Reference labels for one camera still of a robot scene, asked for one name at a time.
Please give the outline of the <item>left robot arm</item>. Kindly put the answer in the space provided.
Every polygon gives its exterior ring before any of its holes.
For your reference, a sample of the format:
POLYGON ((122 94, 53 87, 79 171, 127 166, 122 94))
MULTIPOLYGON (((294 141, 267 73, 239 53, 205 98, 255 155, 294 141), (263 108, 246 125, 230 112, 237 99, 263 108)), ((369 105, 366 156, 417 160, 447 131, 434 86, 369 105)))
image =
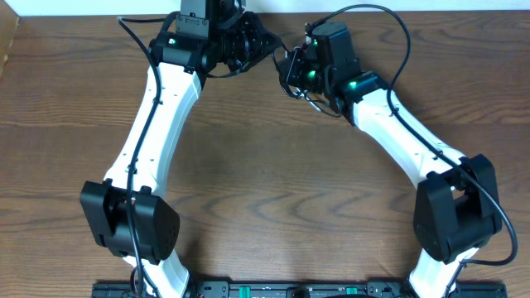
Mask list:
POLYGON ((79 200, 95 242, 132 266, 132 296, 189 297, 195 290, 175 249, 180 218, 166 202, 182 128, 218 64, 240 75, 282 42, 243 1, 184 1, 160 26, 142 45, 147 85, 127 140, 79 200))

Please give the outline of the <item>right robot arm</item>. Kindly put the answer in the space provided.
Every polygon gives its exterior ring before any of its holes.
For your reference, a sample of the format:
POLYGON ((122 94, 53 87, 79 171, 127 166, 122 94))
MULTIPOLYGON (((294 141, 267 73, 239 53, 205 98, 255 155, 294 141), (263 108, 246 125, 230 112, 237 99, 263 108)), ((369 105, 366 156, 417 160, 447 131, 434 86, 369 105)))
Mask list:
POLYGON ((422 251, 408 277, 416 297, 452 297, 461 271, 502 228, 496 174, 483 155, 467 157, 430 132, 373 71, 363 71, 343 22, 306 25, 306 42, 279 64, 280 82, 330 116, 374 139, 417 194, 413 230, 422 251))

